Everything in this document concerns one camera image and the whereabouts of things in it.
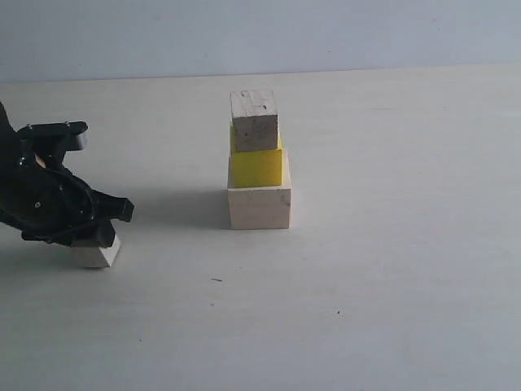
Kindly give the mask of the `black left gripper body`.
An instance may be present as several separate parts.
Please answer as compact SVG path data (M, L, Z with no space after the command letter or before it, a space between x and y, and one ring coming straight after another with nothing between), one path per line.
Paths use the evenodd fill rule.
M1 222L25 240L71 244L76 231L102 221L94 191L64 164L53 170L34 156L1 158Z

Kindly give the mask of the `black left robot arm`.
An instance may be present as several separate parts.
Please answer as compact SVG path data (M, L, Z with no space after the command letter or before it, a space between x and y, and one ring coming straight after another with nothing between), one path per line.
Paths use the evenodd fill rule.
M14 130L1 112L1 221L27 241L109 248L112 220L130 222L127 198L96 191L63 164L85 146L84 121L26 125Z

